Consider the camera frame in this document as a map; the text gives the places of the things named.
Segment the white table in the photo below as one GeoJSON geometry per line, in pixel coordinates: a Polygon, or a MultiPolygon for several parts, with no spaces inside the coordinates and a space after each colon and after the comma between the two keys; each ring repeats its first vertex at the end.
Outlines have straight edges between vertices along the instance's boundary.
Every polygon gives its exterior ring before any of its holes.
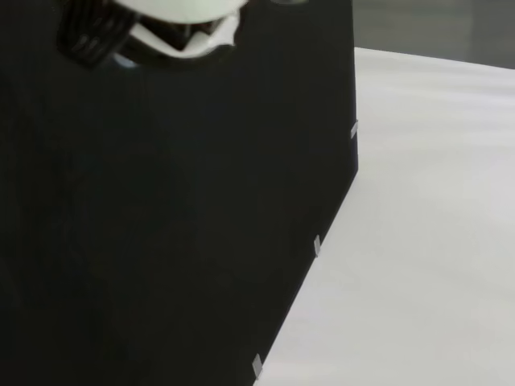
{"type": "Polygon", "coordinates": [[[515,72],[356,50],[360,172],[259,386],[515,385],[515,72]]]}

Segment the white foam sheet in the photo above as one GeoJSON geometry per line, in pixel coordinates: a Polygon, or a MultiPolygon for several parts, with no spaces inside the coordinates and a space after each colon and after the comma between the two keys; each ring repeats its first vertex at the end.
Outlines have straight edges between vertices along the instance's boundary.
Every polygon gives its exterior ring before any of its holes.
{"type": "Polygon", "coordinates": [[[515,72],[356,50],[360,172],[260,386],[515,384],[515,72]]]}

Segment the metal bracket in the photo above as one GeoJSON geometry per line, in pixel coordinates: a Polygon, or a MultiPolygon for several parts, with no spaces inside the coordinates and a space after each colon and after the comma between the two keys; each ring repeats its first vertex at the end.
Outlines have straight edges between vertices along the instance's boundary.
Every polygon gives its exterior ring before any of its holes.
{"type": "Polygon", "coordinates": [[[354,124],[351,130],[351,139],[353,139],[357,134],[357,122],[354,124]]]}
{"type": "Polygon", "coordinates": [[[315,256],[318,257],[320,254],[320,249],[322,249],[322,243],[320,242],[320,235],[316,235],[315,242],[313,244],[315,246],[315,256]]]}
{"type": "Polygon", "coordinates": [[[256,375],[256,380],[259,379],[259,376],[263,372],[263,362],[261,361],[261,356],[256,354],[256,358],[252,362],[252,368],[254,369],[254,374],[256,375]]]}

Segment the gray wall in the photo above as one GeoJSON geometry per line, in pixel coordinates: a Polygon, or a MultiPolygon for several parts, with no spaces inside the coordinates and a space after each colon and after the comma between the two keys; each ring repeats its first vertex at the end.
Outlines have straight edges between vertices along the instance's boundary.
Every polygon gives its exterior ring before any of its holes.
{"type": "Polygon", "coordinates": [[[356,45],[515,68],[515,0],[354,0],[356,45]]]}

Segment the black box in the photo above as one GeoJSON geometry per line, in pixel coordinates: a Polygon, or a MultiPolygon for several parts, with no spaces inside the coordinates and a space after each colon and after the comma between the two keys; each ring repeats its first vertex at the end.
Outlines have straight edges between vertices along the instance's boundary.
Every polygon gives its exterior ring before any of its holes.
{"type": "Polygon", "coordinates": [[[19,384],[250,386],[357,171],[351,1],[251,2],[190,72],[86,71],[59,18],[0,2],[0,358],[19,384]]]}

